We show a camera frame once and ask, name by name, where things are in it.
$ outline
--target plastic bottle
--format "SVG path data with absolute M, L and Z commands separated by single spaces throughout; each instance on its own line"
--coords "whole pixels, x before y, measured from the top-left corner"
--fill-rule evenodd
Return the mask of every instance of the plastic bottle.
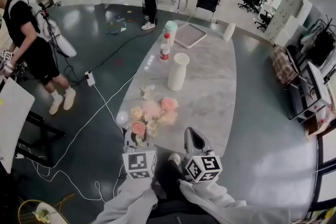
M 170 54 L 170 35 L 164 34 L 164 42 L 160 48 L 160 61 L 161 62 L 168 62 L 169 54 Z

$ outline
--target man in black shirt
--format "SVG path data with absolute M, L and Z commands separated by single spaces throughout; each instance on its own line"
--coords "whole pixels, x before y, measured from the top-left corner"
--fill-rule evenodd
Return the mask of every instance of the man in black shirt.
M 63 96 L 57 92 L 54 82 L 61 85 L 65 90 L 63 108 L 69 110 L 74 103 L 75 90 L 70 87 L 68 80 L 57 70 L 50 44 L 37 36 L 40 30 L 30 7 L 25 2 L 19 1 L 11 8 L 11 15 L 9 16 L 8 9 L 11 1 L 0 0 L 0 8 L 5 10 L 3 18 L 8 33 L 13 40 L 11 50 L 14 50 L 15 47 L 19 48 L 13 55 L 11 64 L 15 66 L 19 59 L 26 61 L 30 72 L 44 85 L 54 99 L 49 110 L 51 115 L 57 112 L 58 107 L 63 102 Z

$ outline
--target white sneaker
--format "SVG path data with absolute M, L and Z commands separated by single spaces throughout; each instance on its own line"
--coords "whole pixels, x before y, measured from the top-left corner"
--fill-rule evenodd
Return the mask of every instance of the white sneaker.
M 75 96 L 76 96 L 76 91 L 73 88 L 70 88 L 69 90 L 67 90 L 65 94 L 64 105 L 63 105 L 64 110 L 71 109 L 72 105 L 74 104 Z
M 144 26 L 141 27 L 142 30 L 149 30 L 155 27 L 155 24 L 152 24 L 151 22 L 147 22 Z
M 58 107 L 62 104 L 64 98 L 60 94 L 56 99 L 53 100 L 51 104 L 51 108 L 49 109 L 49 114 L 50 115 L 55 115 L 56 112 L 58 111 Z
M 174 163 L 176 163 L 177 166 L 179 166 L 181 162 L 181 157 L 178 153 L 172 153 L 168 158 L 168 161 L 170 160 L 172 160 Z

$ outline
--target backpack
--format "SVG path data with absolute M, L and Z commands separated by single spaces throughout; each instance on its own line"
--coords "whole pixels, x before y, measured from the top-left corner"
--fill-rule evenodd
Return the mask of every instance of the backpack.
M 12 10 L 13 6 L 18 2 L 24 2 L 24 0 L 12 0 L 8 7 L 8 16 L 10 18 L 10 11 Z M 60 33 L 59 28 L 57 27 L 57 24 L 48 18 L 45 17 L 44 12 L 42 8 L 37 3 L 31 3 L 28 5 L 32 11 L 32 15 L 35 17 L 38 30 L 39 32 L 36 32 L 38 37 L 43 38 L 45 41 L 49 42 L 52 40 L 54 36 L 57 36 Z

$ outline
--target black t-shirt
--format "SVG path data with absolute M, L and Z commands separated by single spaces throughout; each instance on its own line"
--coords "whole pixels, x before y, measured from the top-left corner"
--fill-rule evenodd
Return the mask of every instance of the black t-shirt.
M 8 0 L 4 12 L 4 20 L 8 29 L 8 33 L 13 40 L 16 47 L 20 47 L 26 36 L 21 32 L 20 27 L 28 22 L 31 22 L 37 33 L 40 32 L 36 18 L 31 13 L 30 7 L 23 1 L 17 2 L 11 11 L 11 18 L 9 18 L 8 8 L 12 0 Z

